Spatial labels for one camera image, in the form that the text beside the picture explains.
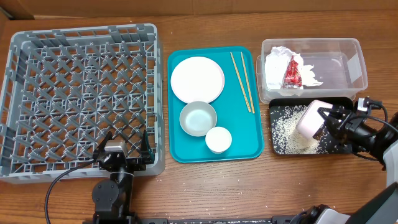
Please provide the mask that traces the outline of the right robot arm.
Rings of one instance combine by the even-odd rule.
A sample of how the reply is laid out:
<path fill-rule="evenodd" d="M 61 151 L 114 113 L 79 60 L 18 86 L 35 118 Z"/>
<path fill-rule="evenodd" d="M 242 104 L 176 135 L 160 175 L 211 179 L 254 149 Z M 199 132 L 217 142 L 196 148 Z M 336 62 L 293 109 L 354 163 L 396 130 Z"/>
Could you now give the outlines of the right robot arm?
<path fill-rule="evenodd" d="M 353 153 L 367 152 L 387 172 L 386 188 L 352 215 L 319 205 L 301 212 L 291 223 L 395 223 L 397 221 L 397 115 L 390 121 L 360 110 L 307 108 L 296 130 L 313 138 L 321 128 L 341 144 L 352 146 Z"/>

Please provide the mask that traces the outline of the white cup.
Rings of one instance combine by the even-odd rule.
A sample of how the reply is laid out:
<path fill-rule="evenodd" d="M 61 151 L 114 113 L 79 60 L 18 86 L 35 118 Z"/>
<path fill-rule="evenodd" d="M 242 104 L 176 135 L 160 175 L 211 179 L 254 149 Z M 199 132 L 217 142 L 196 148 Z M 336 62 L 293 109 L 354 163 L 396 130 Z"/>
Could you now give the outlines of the white cup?
<path fill-rule="evenodd" d="M 207 132 L 205 142 L 210 151 L 221 154 L 231 146 L 232 135 L 226 128 L 214 127 Z"/>

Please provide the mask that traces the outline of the grey-green bowl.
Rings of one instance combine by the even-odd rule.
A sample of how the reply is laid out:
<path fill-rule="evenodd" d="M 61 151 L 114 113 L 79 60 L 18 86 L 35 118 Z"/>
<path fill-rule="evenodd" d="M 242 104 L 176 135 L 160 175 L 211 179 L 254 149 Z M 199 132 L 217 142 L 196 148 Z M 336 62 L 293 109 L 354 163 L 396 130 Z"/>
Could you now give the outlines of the grey-green bowl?
<path fill-rule="evenodd" d="M 209 103 L 194 101 L 183 107 L 179 121 L 181 128 L 187 134 L 201 137 L 216 126 L 217 114 Z"/>

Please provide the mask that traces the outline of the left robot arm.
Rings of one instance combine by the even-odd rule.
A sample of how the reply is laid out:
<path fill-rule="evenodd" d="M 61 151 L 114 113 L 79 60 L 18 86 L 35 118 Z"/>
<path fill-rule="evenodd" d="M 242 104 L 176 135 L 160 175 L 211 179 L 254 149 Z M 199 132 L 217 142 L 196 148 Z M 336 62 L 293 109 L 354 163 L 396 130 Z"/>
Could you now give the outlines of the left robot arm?
<path fill-rule="evenodd" d="M 108 132 L 94 152 L 95 161 L 110 172 L 110 176 L 93 188 L 93 223 L 138 224 L 141 219 L 130 211 L 134 173 L 145 171 L 146 166 L 154 162 L 154 153 L 146 131 L 141 137 L 139 157 L 135 159 L 127 157 L 128 149 L 124 141 L 114 141 L 112 137 L 113 134 Z"/>

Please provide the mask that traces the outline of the pink bowl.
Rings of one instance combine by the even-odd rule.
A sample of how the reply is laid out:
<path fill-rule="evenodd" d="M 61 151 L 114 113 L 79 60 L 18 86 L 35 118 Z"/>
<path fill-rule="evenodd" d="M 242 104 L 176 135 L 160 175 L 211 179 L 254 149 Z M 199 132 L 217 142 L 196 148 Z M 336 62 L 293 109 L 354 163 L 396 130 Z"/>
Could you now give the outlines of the pink bowl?
<path fill-rule="evenodd" d="M 307 139 L 316 139 L 322 129 L 324 119 L 319 114 L 319 108 L 332 109 L 333 105 L 320 100 L 313 100 L 299 119 L 296 130 Z"/>

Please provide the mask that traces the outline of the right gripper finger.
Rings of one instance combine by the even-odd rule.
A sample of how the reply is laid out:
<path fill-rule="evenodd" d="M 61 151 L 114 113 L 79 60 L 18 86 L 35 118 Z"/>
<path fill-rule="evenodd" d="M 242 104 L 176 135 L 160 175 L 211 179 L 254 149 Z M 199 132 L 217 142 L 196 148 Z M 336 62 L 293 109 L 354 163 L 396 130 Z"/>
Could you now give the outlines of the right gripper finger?
<path fill-rule="evenodd" d="M 336 119 L 337 110 L 335 110 L 333 108 L 319 107 L 317 109 L 317 112 L 321 116 L 321 118 L 323 118 L 324 120 Z"/>
<path fill-rule="evenodd" d="M 329 131 L 325 124 L 321 125 L 321 127 L 315 132 L 313 138 L 315 140 L 324 140 L 329 136 Z"/>

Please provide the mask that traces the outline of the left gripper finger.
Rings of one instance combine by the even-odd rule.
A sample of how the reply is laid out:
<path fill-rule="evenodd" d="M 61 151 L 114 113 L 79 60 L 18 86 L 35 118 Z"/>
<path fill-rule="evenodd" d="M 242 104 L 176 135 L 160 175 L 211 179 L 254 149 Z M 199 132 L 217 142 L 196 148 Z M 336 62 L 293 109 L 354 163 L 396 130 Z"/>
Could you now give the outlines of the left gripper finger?
<path fill-rule="evenodd" d="M 145 130 L 144 134 L 142 135 L 139 154 L 141 155 L 141 160 L 142 160 L 143 164 L 153 164 L 154 163 L 154 153 L 149 144 L 147 130 Z"/>
<path fill-rule="evenodd" d="M 96 161 L 99 157 L 99 155 L 104 151 L 104 148 L 106 146 L 106 143 L 111 140 L 113 137 L 113 134 L 111 131 L 108 131 L 104 139 L 98 144 L 97 148 L 93 151 L 93 159 Z"/>

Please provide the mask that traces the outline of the white napkin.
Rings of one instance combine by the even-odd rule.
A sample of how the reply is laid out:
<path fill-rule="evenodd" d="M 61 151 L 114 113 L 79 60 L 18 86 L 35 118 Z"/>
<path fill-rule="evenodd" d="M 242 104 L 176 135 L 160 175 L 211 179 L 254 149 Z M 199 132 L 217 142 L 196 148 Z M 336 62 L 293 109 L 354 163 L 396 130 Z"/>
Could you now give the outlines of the white napkin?
<path fill-rule="evenodd" d="M 283 77 L 291 56 L 298 63 L 298 70 L 302 77 L 300 88 L 282 88 Z M 304 58 L 284 46 L 273 47 L 270 54 L 265 57 L 264 77 L 262 90 L 264 96 L 277 98 L 277 96 L 300 96 L 305 88 L 318 87 L 323 82 L 315 78 L 314 65 L 305 64 Z"/>

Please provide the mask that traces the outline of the red snack wrapper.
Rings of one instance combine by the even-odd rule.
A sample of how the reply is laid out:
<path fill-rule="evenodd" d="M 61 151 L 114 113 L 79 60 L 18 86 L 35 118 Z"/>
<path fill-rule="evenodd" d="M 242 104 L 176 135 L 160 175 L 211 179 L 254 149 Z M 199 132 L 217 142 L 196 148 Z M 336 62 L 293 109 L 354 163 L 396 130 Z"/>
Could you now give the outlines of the red snack wrapper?
<path fill-rule="evenodd" d="M 299 64 L 291 56 L 285 71 L 282 88 L 300 88 L 302 86 L 302 77 L 299 72 Z"/>

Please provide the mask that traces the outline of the white round plate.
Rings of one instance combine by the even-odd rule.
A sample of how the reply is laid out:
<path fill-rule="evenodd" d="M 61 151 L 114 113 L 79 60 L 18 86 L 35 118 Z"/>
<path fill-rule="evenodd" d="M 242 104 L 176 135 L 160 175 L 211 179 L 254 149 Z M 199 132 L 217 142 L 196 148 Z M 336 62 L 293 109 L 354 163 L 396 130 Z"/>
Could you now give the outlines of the white round plate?
<path fill-rule="evenodd" d="M 174 95 L 184 103 L 211 103 L 221 95 L 225 77 L 221 67 L 207 57 L 189 57 L 172 71 L 170 85 Z"/>

